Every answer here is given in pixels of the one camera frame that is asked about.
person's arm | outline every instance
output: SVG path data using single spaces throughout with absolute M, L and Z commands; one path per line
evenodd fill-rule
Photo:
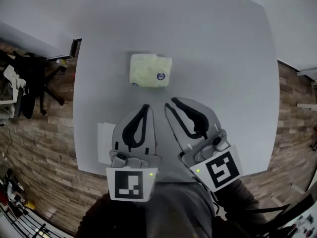
M 244 211 L 258 209 L 260 204 L 239 179 L 217 191 L 215 195 L 219 205 L 227 212 L 226 218 L 237 222 L 244 230 L 254 230 L 267 222 L 261 213 Z
M 135 206 L 131 202 L 111 200 L 109 193 L 103 195 L 83 217 L 75 238 L 86 238 L 93 235 L 109 236 L 113 229 L 134 211 L 134 208 Z

wooden floor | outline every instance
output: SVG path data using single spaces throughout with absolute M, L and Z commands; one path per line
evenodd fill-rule
M 32 119 L 21 116 L 12 120 L 8 127 L 13 144 L 8 161 L 2 157 L 0 161 L 14 168 L 36 212 L 73 234 L 88 208 L 107 192 L 107 181 L 105 177 L 77 169 L 73 138 L 76 60 L 70 64 L 66 74 L 57 76 L 51 83 L 52 89 L 66 100 L 65 105 L 60 107 L 46 95 L 46 116 L 40 114 L 37 102 Z M 298 102 L 315 102 L 310 81 L 297 77 L 282 65 L 279 74 L 279 122 L 269 169 L 242 178 L 263 207 L 276 206 L 271 200 L 273 195 L 285 203 L 296 200 L 299 194 L 290 185 L 294 183 L 305 190 L 317 160 L 317 154 L 309 148 L 312 140 L 317 139 L 313 131 L 317 112 L 296 107 Z M 5 151 L 8 144 L 8 131 L 0 127 L 0 151 Z M 2 165 L 1 169 L 3 173 L 5 167 Z

white cloth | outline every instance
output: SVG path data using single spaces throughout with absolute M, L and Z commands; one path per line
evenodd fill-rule
M 3 75 L 11 82 L 13 88 L 13 101 L 16 102 L 18 98 L 19 89 L 24 89 L 26 81 L 20 78 L 20 76 L 15 73 L 14 68 L 10 65 L 5 69 Z

white desk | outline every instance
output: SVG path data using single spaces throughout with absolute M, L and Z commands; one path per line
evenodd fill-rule
M 279 109 L 279 77 L 264 9 L 250 0 L 90 0 L 74 91 L 78 168 L 105 175 L 98 163 L 97 124 L 117 124 L 143 103 L 154 108 L 163 157 L 160 178 L 190 179 L 164 103 L 186 97 L 211 107 L 239 151 L 245 174 L 267 169 Z M 129 84 L 131 55 L 173 59 L 166 89 Z

person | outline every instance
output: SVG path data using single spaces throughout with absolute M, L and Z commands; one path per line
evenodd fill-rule
M 75 238 L 249 238 L 266 223 L 259 202 L 238 179 L 215 193 L 227 212 L 216 216 L 211 194 L 197 182 L 156 183 L 148 202 L 115 201 L 105 194 L 87 211 Z

